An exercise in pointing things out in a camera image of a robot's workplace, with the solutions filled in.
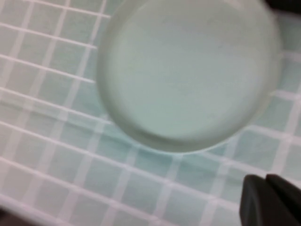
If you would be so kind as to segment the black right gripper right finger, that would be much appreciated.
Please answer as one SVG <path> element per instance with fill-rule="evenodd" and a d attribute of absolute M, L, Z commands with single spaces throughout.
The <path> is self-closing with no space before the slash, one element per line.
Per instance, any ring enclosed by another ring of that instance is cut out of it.
<path fill-rule="evenodd" d="M 284 12 L 300 13 L 301 0 L 265 0 L 273 8 Z"/>

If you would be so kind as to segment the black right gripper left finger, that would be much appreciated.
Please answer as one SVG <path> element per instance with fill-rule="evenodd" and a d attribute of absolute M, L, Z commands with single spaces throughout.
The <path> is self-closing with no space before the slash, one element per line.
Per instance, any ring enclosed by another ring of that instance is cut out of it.
<path fill-rule="evenodd" d="M 239 216 L 243 226 L 299 226 L 301 189 L 276 174 L 246 175 Z"/>

